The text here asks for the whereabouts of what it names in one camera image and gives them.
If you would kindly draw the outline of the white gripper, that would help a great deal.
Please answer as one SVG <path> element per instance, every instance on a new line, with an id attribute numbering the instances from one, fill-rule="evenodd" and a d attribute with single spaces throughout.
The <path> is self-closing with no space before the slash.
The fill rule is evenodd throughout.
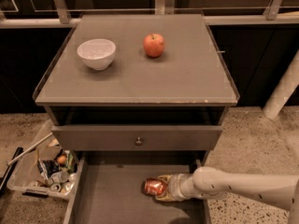
<path id="1" fill-rule="evenodd" d="M 168 184 L 168 190 L 157 195 L 155 199 L 159 202 L 182 202 L 186 200 L 180 188 L 180 182 L 183 180 L 184 174 L 159 175 L 158 179 Z"/>

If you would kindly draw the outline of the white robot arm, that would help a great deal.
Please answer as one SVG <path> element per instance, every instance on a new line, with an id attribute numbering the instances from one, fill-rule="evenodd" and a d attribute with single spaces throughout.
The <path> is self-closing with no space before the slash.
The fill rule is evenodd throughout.
<path id="1" fill-rule="evenodd" d="M 230 192 L 289 212 L 288 224 L 299 224 L 299 176 L 226 173 L 199 167 L 192 174 L 161 175 L 150 191 L 157 200 L 181 202 L 212 199 Z"/>

